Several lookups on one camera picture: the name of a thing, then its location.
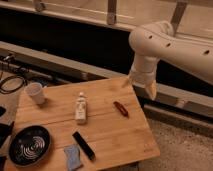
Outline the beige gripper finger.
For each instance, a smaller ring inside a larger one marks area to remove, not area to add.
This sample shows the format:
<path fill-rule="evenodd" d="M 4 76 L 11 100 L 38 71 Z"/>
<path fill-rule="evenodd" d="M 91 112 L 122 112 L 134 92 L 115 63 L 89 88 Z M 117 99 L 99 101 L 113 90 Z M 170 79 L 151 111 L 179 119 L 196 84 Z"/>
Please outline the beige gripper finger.
<path fill-rule="evenodd" d="M 156 82 L 153 81 L 151 84 L 145 86 L 145 91 L 151 100 L 154 100 L 157 96 Z"/>
<path fill-rule="evenodd" d="M 124 83 L 122 84 L 122 87 L 126 87 L 128 85 L 132 85 L 132 77 L 131 75 L 128 75 L 127 78 L 125 79 Z"/>

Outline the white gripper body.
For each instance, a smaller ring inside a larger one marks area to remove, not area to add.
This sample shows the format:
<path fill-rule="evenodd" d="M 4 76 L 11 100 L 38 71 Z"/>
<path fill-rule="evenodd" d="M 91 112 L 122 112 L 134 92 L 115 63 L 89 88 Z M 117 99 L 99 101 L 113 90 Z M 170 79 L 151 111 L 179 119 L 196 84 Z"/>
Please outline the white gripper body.
<path fill-rule="evenodd" d="M 142 55 L 135 55 L 130 69 L 130 77 L 134 82 L 150 85 L 156 80 L 158 59 Z"/>

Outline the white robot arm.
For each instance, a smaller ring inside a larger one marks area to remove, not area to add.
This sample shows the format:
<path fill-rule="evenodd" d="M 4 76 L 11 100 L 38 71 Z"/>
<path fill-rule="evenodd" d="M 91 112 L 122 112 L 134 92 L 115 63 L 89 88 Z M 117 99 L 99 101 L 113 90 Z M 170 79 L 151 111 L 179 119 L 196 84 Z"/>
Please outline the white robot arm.
<path fill-rule="evenodd" d="M 213 85 L 213 45 L 175 38 L 173 26 L 167 21 L 134 28 L 129 45 L 134 51 L 129 79 L 144 85 L 152 100 L 157 96 L 156 72 L 160 60 Z"/>

